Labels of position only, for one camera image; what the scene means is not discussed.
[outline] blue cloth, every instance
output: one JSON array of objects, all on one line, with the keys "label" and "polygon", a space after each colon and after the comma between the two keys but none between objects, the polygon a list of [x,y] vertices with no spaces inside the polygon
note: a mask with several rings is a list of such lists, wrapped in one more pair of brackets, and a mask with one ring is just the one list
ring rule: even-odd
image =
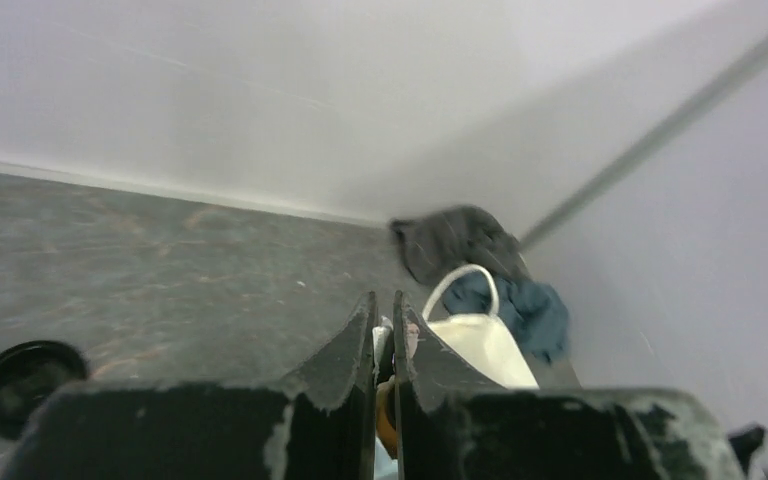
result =
[{"label": "blue cloth", "polygon": [[[552,363],[567,347],[569,311],[555,289],[530,279],[516,282],[494,276],[499,291],[499,318],[523,354]],[[480,272],[464,275],[443,293],[443,305],[452,314],[487,313],[490,285]]]}]

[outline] light blue object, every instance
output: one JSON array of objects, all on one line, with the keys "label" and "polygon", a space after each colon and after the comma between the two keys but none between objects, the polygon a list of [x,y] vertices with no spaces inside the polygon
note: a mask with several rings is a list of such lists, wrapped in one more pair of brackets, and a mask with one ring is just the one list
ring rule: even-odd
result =
[{"label": "light blue object", "polygon": [[[529,279],[511,282],[493,276],[499,291],[499,318],[510,330],[523,354],[552,363],[567,347],[569,311],[550,285]],[[443,293],[443,305],[452,314],[486,313],[490,286],[481,273],[456,280]]]},{"label": "light blue object", "polygon": [[399,478],[399,461],[390,458],[381,440],[375,437],[375,480],[397,480]]}]

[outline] white baseboard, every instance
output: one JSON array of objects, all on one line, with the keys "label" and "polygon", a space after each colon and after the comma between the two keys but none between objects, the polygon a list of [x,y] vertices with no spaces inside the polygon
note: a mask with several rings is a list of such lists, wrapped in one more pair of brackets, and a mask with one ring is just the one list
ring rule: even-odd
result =
[{"label": "white baseboard", "polygon": [[245,198],[245,195],[241,195],[239,197],[225,197],[204,192],[171,189],[151,185],[140,185],[119,180],[96,178],[77,173],[46,170],[42,168],[28,167],[24,165],[16,165],[4,162],[0,162],[0,173],[6,175],[15,175],[19,177],[34,178],[38,180],[49,180],[53,182],[70,183],[73,185],[83,185],[87,187],[97,187],[108,190],[140,193],[143,195],[152,195],[155,197],[174,198],[177,200],[208,203],[212,205],[239,208],[243,210],[255,210],[260,212],[290,215],[293,217],[310,218],[327,222],[347,223],[362,227],[385,228],[387,225],[386,219],[372,219],[353,216],[350,214],[322,212],[319,210],[292,204],[267,203]]}]

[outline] white bag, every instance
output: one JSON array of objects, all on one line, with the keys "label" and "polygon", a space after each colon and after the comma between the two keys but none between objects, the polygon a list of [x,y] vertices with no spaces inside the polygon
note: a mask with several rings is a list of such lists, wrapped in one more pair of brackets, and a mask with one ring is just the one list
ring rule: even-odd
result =
[{"label": "white bag", "polygon": [[[487,314],[468,313],[430,321],[431,310],[452,282],[476,271],[483,273],[490,282],[490,311]],[[422,317],[449,348],[490,380],[506,388],[538,388],[537,380],[525,363],[508,327],[499,318],[499,292],[486,268],[464,265],[446,275],[431,292],[422,309]]]}]

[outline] gray vertical strip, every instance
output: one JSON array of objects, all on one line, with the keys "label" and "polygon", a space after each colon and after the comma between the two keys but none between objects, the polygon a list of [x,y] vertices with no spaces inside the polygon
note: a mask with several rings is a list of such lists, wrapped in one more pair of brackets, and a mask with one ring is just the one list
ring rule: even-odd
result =
[{"label": "gray vertical strip", "polygon": [[768,36],[682,103],[570,198],[543,217],[531,231],[520,238],[521,251],[525,252],[536,245],[767,66]]}]

